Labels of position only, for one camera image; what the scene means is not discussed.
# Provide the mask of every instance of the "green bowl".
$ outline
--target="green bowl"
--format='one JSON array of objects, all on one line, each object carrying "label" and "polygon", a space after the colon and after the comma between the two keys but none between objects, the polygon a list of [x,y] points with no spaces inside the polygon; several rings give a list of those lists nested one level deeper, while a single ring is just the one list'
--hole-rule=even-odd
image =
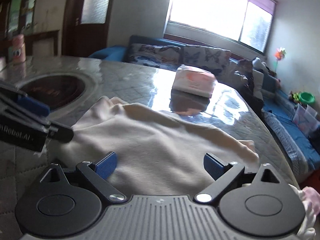
[{"label": "green bowl", "polygon": [[312,105],[315,102],[315,97],[311,93],[302,92],[299,95],[299,101],[304,105]]}]

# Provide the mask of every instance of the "cartoon eye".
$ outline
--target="cartoon eye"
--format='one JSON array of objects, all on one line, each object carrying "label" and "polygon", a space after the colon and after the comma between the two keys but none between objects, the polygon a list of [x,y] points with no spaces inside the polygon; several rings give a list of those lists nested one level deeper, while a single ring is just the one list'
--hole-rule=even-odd
[{"label": "cartoon eye", "polygon": [[20,55],[21,55],[21,49],[17,49],[17,50],[12,51],[13,57],[20,57]]}]

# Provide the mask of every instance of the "dark circular turntable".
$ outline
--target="dark circular turntable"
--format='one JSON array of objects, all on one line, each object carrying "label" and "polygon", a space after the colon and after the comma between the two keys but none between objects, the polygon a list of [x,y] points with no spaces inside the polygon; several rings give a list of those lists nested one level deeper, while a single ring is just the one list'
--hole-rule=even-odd
[{"label": "dark circular turntable", "polygon": [[33,80],[20,89],[53,111],[79,98],[85,90],[85,83],[75,76],[60,74]]}]

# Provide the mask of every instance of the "beige cloth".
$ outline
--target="beige cloth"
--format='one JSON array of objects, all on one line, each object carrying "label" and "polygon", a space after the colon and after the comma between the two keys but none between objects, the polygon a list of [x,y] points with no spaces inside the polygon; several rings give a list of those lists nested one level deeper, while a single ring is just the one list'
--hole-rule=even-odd
[{"label": "beige cloth", "polygon": [[213,125],[121,103],[119,98],[100,98],[73,126],[73,140],[60,145],[56,157],[75,166],[115,151],[118,165],[108,181],[127,196],[194,196],[213,182],[203,167],[207,152],[226,162],[259,167],[258,155],[246,146],[254,149],[252,141],[244,145]]}]

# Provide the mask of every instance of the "pink window shade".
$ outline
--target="pink window shade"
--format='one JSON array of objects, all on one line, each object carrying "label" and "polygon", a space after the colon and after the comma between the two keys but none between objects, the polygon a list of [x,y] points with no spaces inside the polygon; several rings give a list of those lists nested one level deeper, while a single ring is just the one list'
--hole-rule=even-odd
[{"label": "pink window shade", "polygon": [[271,15],[273,15],[273,12],[275,10],[275,3],[271,0],[249,0],[249,2],[252,2],[253,4],[259,6],[261,9],[264,9]]}]

